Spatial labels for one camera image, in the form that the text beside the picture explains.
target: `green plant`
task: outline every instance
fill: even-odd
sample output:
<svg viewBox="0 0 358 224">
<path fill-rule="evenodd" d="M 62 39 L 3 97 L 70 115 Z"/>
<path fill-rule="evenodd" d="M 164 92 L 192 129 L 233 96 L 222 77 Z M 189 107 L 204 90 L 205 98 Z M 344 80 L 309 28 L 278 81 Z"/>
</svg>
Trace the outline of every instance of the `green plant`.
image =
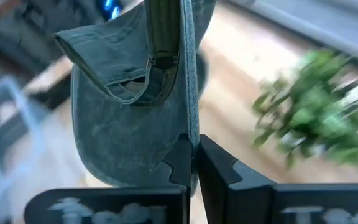
<svg viewBox="0 0 358 224">
<path fill-rule="evenodd" d="M 358 167 L 358 99 L 346 100 L 358 88 L 358 80 L 343 83 L 349 59 L 319 50 L 297 70 L 293 82 L 280 77 L 264 85 L 263 94 L 253 104 L 260 116 L 256 124 L 260 134 L 254 146 L 276 136 L 288 167 L 299 155 L 309 158 L 316 154 Z M 316 153 L 317 147 L 322 152 Z"/>
</svg>

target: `baseball cap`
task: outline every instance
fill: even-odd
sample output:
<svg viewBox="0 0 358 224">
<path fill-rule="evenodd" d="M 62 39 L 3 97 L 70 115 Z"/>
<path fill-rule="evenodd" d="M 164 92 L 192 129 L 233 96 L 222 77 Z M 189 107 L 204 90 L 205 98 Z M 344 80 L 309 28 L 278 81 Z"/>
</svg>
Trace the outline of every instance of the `baseball cap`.
<svg viewBox="0 0 358 224">
<path fill-rule="evenodd" d="M 207 64 L 197 53 L 215 0 L 145 0 L 105 24 L 55 34 L 74 63 L 78 153 L 99 180 L 143 186 L 180 134 L 196 150 Z M 192 170 L 192 192 L 197 184 Z"/>
</svg>

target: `clear plastic container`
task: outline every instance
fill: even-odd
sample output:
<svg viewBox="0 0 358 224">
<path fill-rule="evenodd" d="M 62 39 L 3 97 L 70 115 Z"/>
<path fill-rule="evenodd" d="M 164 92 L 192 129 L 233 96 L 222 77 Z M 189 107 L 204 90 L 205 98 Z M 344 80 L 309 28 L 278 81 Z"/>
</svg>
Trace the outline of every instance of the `clear plastic container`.
<svg viewBox="0 0 358 224">
<path fill-rule="evenodd" d="M 45 190 L 84 187 L 85 170 L 71 123 L 0 79 L 0 223 L 24 223 L 27 202 Z"/>
</svg>

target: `blue light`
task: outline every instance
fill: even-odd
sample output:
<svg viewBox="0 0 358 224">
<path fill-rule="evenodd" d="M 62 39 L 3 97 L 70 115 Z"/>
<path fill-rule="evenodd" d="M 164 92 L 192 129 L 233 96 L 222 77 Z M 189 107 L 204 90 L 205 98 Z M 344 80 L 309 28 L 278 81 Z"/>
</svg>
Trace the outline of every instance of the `blue light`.
<svg viewBox="0 0 358 224">
<path fill-rule="evenodd" d="M 115 19 L 119 16 L 120 9 L 118 6 L 114 8 L 114 10 L 111 13 L 111 19 Z"/>
<path fill-rule="evenodd" d="M 106 0 L 106 2 L 104 3 L 104 10 L 106 11 L 110 10 L 112 6 L 112 2 L 113 0 Z"/>
</svg>

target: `light wood surface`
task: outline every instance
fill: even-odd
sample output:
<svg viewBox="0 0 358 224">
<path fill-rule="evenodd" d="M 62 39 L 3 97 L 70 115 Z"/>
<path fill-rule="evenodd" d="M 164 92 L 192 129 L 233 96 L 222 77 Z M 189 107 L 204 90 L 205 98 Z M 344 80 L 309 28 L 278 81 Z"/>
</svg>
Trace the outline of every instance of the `light wood surface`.
<svg viewBox="0 0 358 224">
<path fill-rule="evenodd" d="M 358 182 L 358 173 L 351 167 L 338 167 L 312 158 L 297 163 L 288 171 L 284 166 L 284 156 L 275 150 L 273 142 L 260 151 L 250 146 L 256 122 L 250 106 L 259 94 L 259 81 L 272 80 L 279 71 L 289 70 L 308 49 L 314 47 L 262 19 L 217 6 L 201 44 L 201 50 L 209 60 L 208 85 L 200 100 L 201 133 L 208 135 L 251 168 L 280 183 Z M 71 62 L 63 58 L 36 78 L 26 91 L 47 88 L 69 69 Z M 55 111 L 55 118 L 60 121 L 66 136 L 71 138 L 68 140 L 68 153 L 77 163 L 70 102 Z M 55 150 L 53 145 L 48 147 L 51 147 L 51 151 Z M 108 187 L 87 172 L 73 187 L 84 184 L 88 187 Z M 28 197 L 23 198 L 27 199 L 34 193 L 34 190 L 30 191 Z M 191 223 L 206 223 L 200 188 L 191 201 Z"/>
</svg>

